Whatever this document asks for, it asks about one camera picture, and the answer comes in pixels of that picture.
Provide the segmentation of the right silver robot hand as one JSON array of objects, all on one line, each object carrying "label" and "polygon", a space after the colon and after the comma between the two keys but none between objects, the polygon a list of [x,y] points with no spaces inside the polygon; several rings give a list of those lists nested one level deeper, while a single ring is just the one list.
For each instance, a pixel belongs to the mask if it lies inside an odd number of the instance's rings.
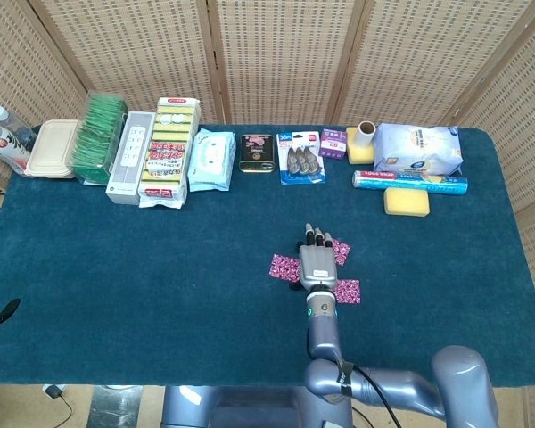
[{"label": "right silver robot hand", "polygon": [[320,228],[305,224],[305,241],[298,245],[299,279],[289,284],[294,291],[335,290],[338,276],[333,250],[333,238]]}]

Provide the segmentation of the blue blister pack brown items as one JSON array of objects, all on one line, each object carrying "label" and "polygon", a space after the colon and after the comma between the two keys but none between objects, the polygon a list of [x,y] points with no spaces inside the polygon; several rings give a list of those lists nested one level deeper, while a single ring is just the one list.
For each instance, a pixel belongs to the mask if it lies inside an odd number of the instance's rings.
[{"label": "blue blister pack brown items", "polygon": [[318,131],[282,132],[276,135],[280,183],[324,184],[325,165],[319,155]]}]

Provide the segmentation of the small purple box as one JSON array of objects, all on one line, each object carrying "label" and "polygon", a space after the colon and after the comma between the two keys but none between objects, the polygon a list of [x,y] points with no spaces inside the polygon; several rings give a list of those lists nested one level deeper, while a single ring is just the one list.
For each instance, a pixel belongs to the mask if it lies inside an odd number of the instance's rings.
[{"label": "small purple box", "polygon": [[324,128],[320,134],[318,155],[330,159],[343,159],[347,150],[347,132]]}]

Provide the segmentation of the blue cling wrap roll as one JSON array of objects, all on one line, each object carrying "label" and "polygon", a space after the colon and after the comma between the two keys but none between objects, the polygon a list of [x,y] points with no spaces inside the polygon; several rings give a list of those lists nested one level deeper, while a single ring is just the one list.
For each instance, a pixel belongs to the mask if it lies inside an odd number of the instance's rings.
[{"label": "blue cling wrap roll", "polygon": [[432,176],[414,173],[356,170],[352,176],[354,188],[386,190],[402,188],[423,190],[427,193],[464,195],[468,181],[464,177]]}]

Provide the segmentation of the black gold meat tin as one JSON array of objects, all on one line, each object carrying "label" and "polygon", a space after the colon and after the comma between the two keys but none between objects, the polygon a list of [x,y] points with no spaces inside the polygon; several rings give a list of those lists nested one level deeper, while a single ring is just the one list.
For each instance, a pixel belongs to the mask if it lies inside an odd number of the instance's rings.
[{"label": "black gold meat tin", "polygon": [[275,169],[274,137],[247,134],[240,138],[239,169],[244,173],[270,173]]}]

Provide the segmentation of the white paper roll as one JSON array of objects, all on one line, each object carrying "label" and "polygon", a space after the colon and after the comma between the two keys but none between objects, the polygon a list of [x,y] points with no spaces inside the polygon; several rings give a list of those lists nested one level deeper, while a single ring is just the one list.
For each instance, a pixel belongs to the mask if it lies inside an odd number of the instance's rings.
[{"label": "white paper roll", "polygon": [[372,145],[375,135],[376,126],[374,122],[363,120],[358,124],[358,130],[355,137],[355,143],[361,148],[367,148]]}]

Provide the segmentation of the white tissue bag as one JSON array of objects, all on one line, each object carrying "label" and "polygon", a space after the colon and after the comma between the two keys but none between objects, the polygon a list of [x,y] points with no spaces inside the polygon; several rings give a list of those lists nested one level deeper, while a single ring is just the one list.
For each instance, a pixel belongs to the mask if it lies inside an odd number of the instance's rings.
[{"label": "white tissue bag", "polygon": [[449,176],[464,159],[457,127],[381,123],[374,135],[374,170]]}]

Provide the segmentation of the blue carpet table cover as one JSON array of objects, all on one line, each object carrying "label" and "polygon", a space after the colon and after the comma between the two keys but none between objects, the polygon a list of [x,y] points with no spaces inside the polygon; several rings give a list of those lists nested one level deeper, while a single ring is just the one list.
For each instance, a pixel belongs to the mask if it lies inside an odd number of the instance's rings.
[{"label": "blue carpet table cover", "polygon": [[498,387],[535,384],[535,288],[495,146],[459,132],[465,195],[423,218],[384,212],[354,168],[322,185],[236,171],[183,208],[118,205],[100,187],[14,177],[0,210],[0,384],[299,384],[309,358],[303,292],[269,274],[311,224],[346,243],[338,269],[343,356],[431,375],[448,345],[477,350]]}]

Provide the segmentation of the grey robot torso base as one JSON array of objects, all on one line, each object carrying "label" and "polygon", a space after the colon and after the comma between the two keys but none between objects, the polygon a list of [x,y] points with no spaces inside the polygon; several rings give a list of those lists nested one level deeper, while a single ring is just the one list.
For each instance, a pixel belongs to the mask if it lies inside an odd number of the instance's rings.
[{"label": "grey robot torso base", "polygon": [[351,402],[303,386],[165,388],[160,428],[353,428]]}]

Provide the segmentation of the white labelled drink bottle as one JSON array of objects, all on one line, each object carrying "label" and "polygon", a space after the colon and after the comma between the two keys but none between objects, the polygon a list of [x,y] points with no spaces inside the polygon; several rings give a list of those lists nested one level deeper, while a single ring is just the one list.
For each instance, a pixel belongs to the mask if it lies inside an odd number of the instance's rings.
[{"label": "white labelled drink bottle", "polygon": [[0,160],[8,164],[14,172],[25,176],[30,152],[7,128],[0,127]]}]

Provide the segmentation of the beige lidded food container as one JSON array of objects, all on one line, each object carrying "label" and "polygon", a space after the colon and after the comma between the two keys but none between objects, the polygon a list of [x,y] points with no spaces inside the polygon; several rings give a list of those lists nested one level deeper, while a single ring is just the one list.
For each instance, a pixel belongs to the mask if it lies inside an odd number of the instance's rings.
[{"label": "beige lidded food container", "polygon": [[25,174],[28,177],[74,178],[69,161],[77,126],[77,119],[46,121],[37,134]]}]

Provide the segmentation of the yellow scouring sponge multipack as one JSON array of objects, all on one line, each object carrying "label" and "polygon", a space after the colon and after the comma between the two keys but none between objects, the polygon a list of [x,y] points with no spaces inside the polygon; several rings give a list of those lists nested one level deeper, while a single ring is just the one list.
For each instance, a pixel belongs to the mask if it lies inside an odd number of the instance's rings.
[{"label": "yellow scouring sponge multipack", "polygon": [[137,188],[141,208],[180,209],[185,204],[188,164],[200,117],[198,99],[159,99]]}]

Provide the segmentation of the clear bottle white cap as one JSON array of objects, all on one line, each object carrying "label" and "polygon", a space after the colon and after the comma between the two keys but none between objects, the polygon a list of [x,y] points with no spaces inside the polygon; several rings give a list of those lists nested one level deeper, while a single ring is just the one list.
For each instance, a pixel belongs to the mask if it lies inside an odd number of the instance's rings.
[{"label": "clear bottle white cap", "polygon": [[15,111],[0,106],[0,126],[10,130],[29,152],[32,151],[37,135]]}]

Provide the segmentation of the clear box green tea bags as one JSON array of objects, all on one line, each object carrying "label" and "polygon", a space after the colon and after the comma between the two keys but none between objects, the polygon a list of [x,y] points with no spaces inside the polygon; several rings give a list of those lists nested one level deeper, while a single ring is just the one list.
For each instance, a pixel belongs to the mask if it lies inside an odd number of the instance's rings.
[{"label": "clear box green tea bags", "polygon": [[127,116],[122,95],[87,93],[69,160],[71,171],[82,184],[108,184]]}]

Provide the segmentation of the woven wooden folding screen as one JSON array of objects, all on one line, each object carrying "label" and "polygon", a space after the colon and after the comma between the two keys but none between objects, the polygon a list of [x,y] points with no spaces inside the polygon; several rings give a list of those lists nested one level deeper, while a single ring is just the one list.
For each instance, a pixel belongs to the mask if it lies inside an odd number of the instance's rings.
[{"label": "woven wooden folding screen", "polygon": [[535,283],[535,0],[0,0],[0,103],[86,92],[212,123],[457,123],[498,148]]}]

